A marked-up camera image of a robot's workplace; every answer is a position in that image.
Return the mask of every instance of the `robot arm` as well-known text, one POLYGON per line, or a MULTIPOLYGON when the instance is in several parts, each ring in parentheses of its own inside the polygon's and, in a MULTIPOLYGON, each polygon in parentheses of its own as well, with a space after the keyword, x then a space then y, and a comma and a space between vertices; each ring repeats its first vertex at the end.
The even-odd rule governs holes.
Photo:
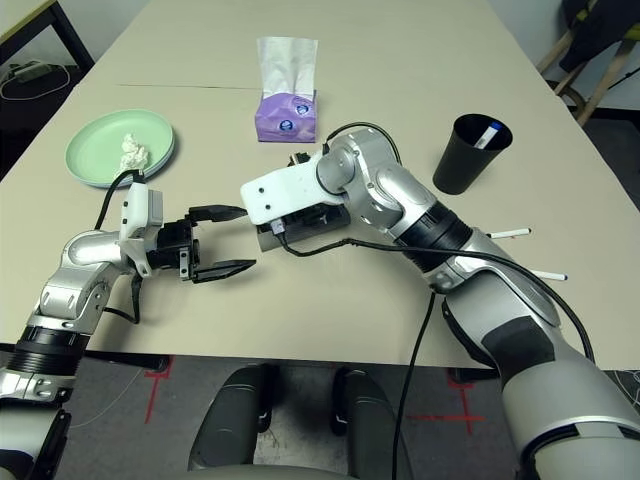
MULTIPOLYGON (((241 193, 251 221, 272 222, 274 233, 286 228, 278 220, 283 215, 343 203, 352 218, 398 246, 509 258, 438 202, 373 128, 337 137, 328 152, 249 182, 241 193)), ((640 417, 608 377, 564 341, 556 310, 537 285, 487 260, 405 255, 445 295, 444 317, 469 354, 500 372, 523 465, 544 479, 636 478, 640 417)))
POLYGON ((61 404, 71 396, 75 373, 91 335, 121 275, 134 274, 132 293, 142 278, 175 268, 194 283, 240 273, 254 260, 219 262, 199 268, 198 221, 226 221, 244 209, 211 205, 189 210, 163 227, 162 194, 134 177, 122 206, 119 232, 91 230, 64 247, 60 267, 49 278, 16 343, 0 369, 0 477, 52 478, 66 442, 71 415, 61 404))

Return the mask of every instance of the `white tissue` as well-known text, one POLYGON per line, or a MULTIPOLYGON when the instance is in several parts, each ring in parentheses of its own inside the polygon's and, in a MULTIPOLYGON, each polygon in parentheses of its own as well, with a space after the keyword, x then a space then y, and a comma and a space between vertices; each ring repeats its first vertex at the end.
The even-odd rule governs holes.
POLYGON ((136 142, 132 133, 124 136, 121 146, 124 154, 120 157, 120 168, 114 178, 126 170, 143 170, 149 160, 149 152, 136 142))
POLYGON ((317 50, 318 41, 308 38, 259 38, 262 97, 293 93, 313 100, 317 50))

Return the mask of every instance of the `pen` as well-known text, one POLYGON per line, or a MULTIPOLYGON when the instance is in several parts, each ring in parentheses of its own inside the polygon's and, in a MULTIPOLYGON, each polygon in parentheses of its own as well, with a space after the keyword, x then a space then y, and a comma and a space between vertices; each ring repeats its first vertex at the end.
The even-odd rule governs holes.
POLYGON ((540 272, 538 270, 531 270, 531 273, 533 273, 538 278, 545 278, 547 280, 558 280, 559 282, 564 282, 569 278, 564 273, 540 272))
POLYGON ((502 125, 500 125, 498 122, 492 122, 491 125, 487 127, 485 132, 475 143, 474 147, 482 150, 484 147, 487 146, 487 144, 491 141, 491 139, 496 136, 496 133, 498 133, 498 130, 500 130, 501 128, 502 128, 502 125))
POLYGON ((508 238, 519 237, 520 235, 529 235, 531 233, 530 228, 519 228, 517 230, 507 230, 506 232, 487 233, 489 238, 508 238))

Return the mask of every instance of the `black cup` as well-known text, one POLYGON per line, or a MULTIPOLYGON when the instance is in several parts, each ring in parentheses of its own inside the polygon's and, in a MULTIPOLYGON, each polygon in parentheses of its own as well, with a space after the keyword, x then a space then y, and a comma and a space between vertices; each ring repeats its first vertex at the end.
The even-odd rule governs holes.
POLYGON ((434 185, 442 192, 464 192, 502 150, 511 145, 513 135, 502 122, 479 113, 458 117, 453 124, 449 144, 440 159, 434 185), (475 147, 489 127, 498 131, 484 148, 475 147))

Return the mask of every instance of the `green plate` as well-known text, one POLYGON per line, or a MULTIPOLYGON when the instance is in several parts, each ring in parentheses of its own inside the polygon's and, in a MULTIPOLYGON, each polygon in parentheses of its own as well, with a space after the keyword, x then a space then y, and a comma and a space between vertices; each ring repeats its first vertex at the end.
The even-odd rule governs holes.
MULTIPOLYGON (((67 146, 69 173, 87 185, 108 188, 120 168, 122 140, 132 133, 149 152, 145 176, 158 172, 173 152, 173 130, 167 120, 149 110, 109 113, 85 125, 67 146)), ((131 179, 121 185, 128 185, 131 179)))

